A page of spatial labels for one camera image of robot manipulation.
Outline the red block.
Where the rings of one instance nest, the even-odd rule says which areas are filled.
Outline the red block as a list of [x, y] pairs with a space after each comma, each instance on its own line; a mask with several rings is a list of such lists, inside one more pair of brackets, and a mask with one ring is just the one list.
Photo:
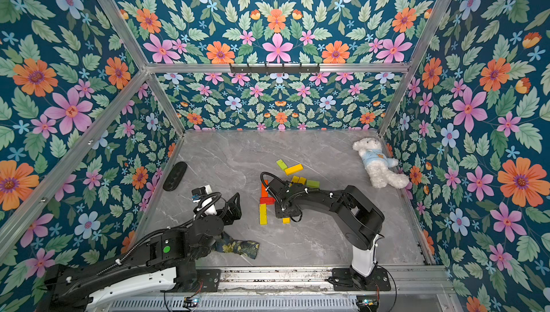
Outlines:
[[260, 197], [259, 204], [260, 205], [274, 205], [276, 202], [276, 199], [273, 197]]

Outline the orange block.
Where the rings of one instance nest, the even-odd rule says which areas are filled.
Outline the orange block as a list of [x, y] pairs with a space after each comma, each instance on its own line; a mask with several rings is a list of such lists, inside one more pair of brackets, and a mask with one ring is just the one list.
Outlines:
[[269, 193], [267, 192], [266, 188], [267, 188], [267, 181], [266, 180], [262, 180], [262, 193], [261, 193], [261, 198], [268, 198], [269, 197]]

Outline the lime green block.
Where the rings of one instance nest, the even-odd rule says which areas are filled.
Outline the lime green block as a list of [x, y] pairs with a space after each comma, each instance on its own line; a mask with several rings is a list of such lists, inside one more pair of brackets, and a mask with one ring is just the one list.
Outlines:
[[308, 180], [306, 182], [306, 186], [309, 187], [309, 188], [312, 188], [312, 189], [319, 189], [320, 183], [319, 183], [319, 181]]
[[277, 163], [278, 167], [283, 171], [285, 171], [288, 168], [288, 166], [286, 165], [284, 160], [277, 160], [276, 163]]

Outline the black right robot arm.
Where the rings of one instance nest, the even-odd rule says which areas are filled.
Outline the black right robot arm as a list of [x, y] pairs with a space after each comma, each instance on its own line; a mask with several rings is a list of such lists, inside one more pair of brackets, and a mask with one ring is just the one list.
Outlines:
[[383, 238], [385, 216], [358, 188], [321, 190], [278, 177], [264, 180], [262, 189], [274, 199], [276, 217], [298, 223], [304, 210], [332, 217], [345, 239], [352, 245], [351, 269], [366, 278], [378, 265], [376, 249]]

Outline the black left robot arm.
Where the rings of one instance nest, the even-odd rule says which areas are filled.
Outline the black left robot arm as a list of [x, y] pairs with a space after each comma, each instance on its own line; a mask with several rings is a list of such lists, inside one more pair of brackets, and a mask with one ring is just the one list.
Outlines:
[[78, 268], [49, 268], [37, 311], [94, 311], [141, 293], [201, 290], [196, 261], [209, 255], [225, 226], [242, 216], [239, 194], [207, 214], [221, 199], [220, 193], [204, 196], [192, 219], [150, 232], [118, 257]]

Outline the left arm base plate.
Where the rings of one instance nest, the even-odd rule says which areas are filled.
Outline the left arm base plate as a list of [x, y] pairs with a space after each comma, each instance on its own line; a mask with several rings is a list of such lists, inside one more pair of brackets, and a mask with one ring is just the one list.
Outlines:
[[217, 292], [221, 281], [219, 269], [176, 269], [175, 286], [171, 293], [213, 293]]

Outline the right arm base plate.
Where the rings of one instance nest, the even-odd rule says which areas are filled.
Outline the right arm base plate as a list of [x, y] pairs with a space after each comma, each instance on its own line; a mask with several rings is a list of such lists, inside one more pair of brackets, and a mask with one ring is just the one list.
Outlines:
[[335, 291], [381, 291], [392, 289], [392, 280], [388, 272], [376, 267], [368, 276], [361, 276], [352, 268], [334, 268], [327, 282], [333, 285]]

